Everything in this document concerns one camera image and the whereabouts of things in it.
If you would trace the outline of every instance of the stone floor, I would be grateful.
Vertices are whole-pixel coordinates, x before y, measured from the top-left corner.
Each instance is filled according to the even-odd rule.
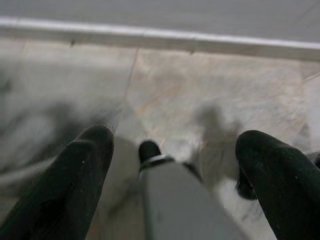
[[[144,238],[137,158],[144,139],[194,162],[251,240],[275,237],[259,203],[235,191],[237,136],[256,129],[303,152],[319,150],[320,62],[1,39],[0,78],[1,174],[54,157],[94,122],[114,126],[90,240]],[[13,183],[1,174],[0,201],[12,203]],[[12,204],[3,206],[2,215]]]

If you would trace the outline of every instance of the marble floor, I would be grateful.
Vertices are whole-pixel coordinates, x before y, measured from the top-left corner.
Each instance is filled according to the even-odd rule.
[[[305,153],[320,145],[320,62],[1,39],[0,84],[0,220],[21,181],[3,175],[54,157],[92,123],[114,127],[88,240],[144,238],[137,147],[145,139],[195,163],[249,240],[276,238],[259,203],[235,191],[237,136],[260,130]]]

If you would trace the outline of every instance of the floor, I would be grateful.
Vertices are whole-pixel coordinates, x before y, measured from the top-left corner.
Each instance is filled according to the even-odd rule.
[[[235,191],[237,136],[256,129],[305,153],[320,145],[320,62],[1,39],[0,88],[0,220],[21,181],[1,174],[54,157],[92,123],[114,127],[88,240],[144,238],[137,146],[145,139],[194,162],[250,240],[276,238],[259,203]]]

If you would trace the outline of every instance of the floor tile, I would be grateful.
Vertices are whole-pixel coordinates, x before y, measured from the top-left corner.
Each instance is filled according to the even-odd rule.
[[[301,61],[300,68],[302,79],[304,81],[320,74],[320,62],[318,61]]]
[[[320,76],[304,84],[311,151],[320,150]]]
[[[147,132],[164,139],[200,142],[204,124],[215,128],[224,118],[223,127],[237,122],[240,131],[288,141],[305,122],[299,62],[292,60],[141,50],[127,99]]]
[[[25,41],[0,38],[0,90],[11,88],[10,80],[17,71]]]

